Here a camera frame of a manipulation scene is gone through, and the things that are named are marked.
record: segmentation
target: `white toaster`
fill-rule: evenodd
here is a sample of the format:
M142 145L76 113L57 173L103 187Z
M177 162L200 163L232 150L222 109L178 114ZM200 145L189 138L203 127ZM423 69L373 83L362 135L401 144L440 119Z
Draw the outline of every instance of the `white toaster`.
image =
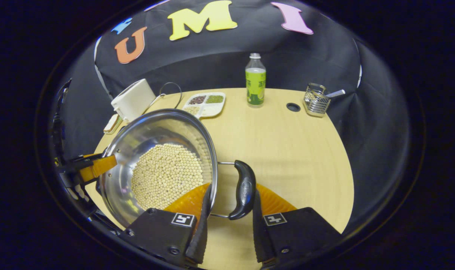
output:
M129 123L141 116L155 98L147 81L142 79L122 91L111 105L122 120Z

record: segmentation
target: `plastic bottle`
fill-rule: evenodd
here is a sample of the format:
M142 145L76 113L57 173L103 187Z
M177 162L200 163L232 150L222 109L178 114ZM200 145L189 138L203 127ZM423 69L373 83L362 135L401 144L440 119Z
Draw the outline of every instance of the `plastic bottle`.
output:
M266 68L260 61L258 53L251 53L250 61L246 66L246 89L248 105L260 108L264 103L264 90L266 88Z

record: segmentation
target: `pink letter i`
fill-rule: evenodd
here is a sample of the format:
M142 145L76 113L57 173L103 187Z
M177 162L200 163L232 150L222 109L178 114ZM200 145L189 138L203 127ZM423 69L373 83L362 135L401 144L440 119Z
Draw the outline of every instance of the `pink letter i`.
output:
M282 15L284 16L284 23L282 24L282 27L284 29L301 32L308 35L312 35L314 33L306 26L306 23L304 23L302 20L302 17L299 14L302 12L300 9L276 2L271 2L271 4L281 10Z

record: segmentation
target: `black pot handle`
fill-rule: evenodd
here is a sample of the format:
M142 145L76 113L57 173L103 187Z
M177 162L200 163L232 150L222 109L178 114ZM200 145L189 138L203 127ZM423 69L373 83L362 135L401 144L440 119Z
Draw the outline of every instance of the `black pot handle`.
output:
M239 172L239 181L237 182L236 188L236 208L227 218L230 220L240 219L251 212L254 207L256 176L251 167L240 160L236 160L235 162L219 162L219 164L234 164L234 167Z

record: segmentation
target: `bottle cap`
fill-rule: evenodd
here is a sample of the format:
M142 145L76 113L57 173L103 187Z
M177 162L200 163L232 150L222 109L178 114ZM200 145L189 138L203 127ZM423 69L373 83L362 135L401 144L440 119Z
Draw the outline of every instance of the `bottle cap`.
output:
M251 58L251 59L260 59L260 54L258 54L256 52L253 52L253 53L251 53L249 58Z

